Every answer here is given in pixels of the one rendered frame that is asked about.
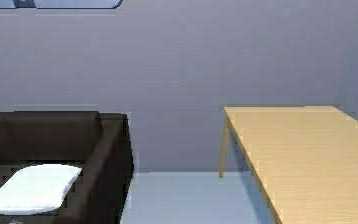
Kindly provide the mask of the dark brown sofa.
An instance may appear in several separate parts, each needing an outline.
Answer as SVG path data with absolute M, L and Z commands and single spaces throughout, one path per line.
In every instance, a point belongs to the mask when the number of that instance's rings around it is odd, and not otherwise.
M 81 169 L 53 211 L 2 215 L 0 224 L 120 224 L 134 163 L 128 119 L 97 111 L 0 112 L 0 188 L 21 168 Z

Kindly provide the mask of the light wooden table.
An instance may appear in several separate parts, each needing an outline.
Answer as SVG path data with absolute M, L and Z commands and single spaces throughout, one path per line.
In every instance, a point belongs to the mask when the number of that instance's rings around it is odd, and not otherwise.
M 275 224 L 358 224 L 358 121 L 333 106 L 226 107 Z

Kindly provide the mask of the white pillow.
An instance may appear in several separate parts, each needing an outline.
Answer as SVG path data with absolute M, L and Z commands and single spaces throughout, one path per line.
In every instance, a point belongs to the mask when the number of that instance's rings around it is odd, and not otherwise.
M 81 171 L 63 164 L 21 168 L 0 188 L 0 214 L 34 215 L 58 209 Z

